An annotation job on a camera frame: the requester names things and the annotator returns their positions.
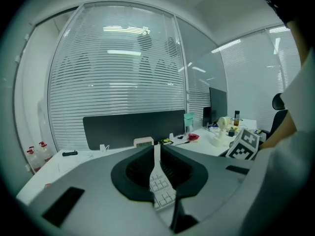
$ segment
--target white desk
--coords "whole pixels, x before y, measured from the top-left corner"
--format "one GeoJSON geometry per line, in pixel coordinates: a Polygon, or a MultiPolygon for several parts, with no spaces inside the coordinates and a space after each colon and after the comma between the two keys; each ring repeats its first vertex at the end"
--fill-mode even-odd
{"type": "MultiPolygon", "coordinates": [[[[239,123],[239,128],[246,128],[246,129],[256,129],[257,128],[257,122],[256,120],[249,120],[244,119],[241,120],[239,123]]],[[[188,144],[181,144],[177,147],[188,149],[191,151],[195,151],[202,154],[207,155],[213,155],[213,156],[219,156],[223,152],[225,152],[227,149],[229,149],[230,142],[233,142],[236,136],[230,137],[228,136],[228,133],[226,133],[225,143],[222,147],[216,147],[213,146],[211,141],[212,139],[219,134],[219,128],[217,130],[211,129],[212,132],[208,131],[205,128],[200,128],[195,131],[193,131],[193,134],[196,134],[199,136],[199,138],[196,141],[190,142],[188,144]]],[[[183,139],[177,139],[174,138],[173,145],[184,143],[187,141],[187,136],[184,136],[183,139]]]]}
{"type": "MultiPolygon", "coordinates": [[[[240,128],[256,129],[257,124],[255,120],[245,119],[240,121],[240,128]]],[[[234,137],[226,136],[226,144],[222,147],[215,147],[211,144],[211,139],[218,135],[207,131],[204,128],[193,131],[192,133],[199,135],[200,137],[195,142],[190,142],[189,144],[178,145],[180,148],[189,149],[191,151],[218,156],[229,149],[229,143],[235,139],[234,137]]],[[[183,139],[174,138],[174,144],[184,143],[187,138],[184,136],[183,139]]],[[[22,188],[19,194],[16,196],[18,200],[26,204],[27,206],[31,201],[44,189],[44,186],[48,183],[52,183],[63,175],[65,175],[70,170],[74,169],[81,163],[89,161],[91,159],[111,155],[130,149],[133,147],[110,149],[107,152],[101,151],[78,151],[78,155],[75,156],[62,156],[63,152],[70,152],[71,150],[61,150],[56,155],[50,159],[40,171],[38,171],[22,188]]]]}

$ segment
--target white keyboard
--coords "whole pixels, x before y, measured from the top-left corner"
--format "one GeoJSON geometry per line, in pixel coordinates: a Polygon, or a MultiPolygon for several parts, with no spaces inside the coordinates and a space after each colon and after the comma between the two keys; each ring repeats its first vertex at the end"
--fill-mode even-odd
{"type": "Polygon", "coordinates": [[[163,209],[173,205],[176,191],[172,188],[164,173],[152,173],[150,177],[150,189],[155,195],[154,208],[163,209]]]}

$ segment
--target black chair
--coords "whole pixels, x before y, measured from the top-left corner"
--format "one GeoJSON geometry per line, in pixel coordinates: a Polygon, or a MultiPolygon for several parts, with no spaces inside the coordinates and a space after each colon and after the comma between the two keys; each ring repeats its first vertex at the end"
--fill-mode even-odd
{"type": "Polygon", "coordinates": [[[266,134],[266,140],[270,136],[272,136],[272,134],[277,130],[277,128],[283,122],[283,120],[284,120],[284,118],[285,118],[285,116],[287,114],[287,109],[285,109],[284,102],[281,100],[280,94],[281,93],[277,93],[275,95],[275,97],[273,98],[273,100],[272,100],[272,107],[275,110],[279,110],[279,111],[276,113],[276,115],[274,117],[274,121],[272,123],[272,127],[271,127],[270,132],[267,131],[267,130],[264,130],[264,129],[261,130],[262,133],[266,134]]]}

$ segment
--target monitor screen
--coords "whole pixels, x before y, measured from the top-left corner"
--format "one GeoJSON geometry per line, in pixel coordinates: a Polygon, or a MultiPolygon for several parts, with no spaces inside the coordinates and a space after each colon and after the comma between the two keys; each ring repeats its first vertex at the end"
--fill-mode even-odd
{"type": "Polygon", "coordinates": [[[227,99],[226,92],[215,89],[210,89],[211,100],[211,121],[218,121],[220,117],[227,116],[227,99]]]}

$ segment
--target sticky note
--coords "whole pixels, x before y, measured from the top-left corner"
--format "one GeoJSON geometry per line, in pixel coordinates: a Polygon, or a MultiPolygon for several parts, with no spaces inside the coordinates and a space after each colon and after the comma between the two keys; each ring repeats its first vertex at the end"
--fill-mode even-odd
{"type": "Polygon", "coordinates": [[[193,123],[193,113],[184,114],[185,127],[189,127],[193,123]]]}

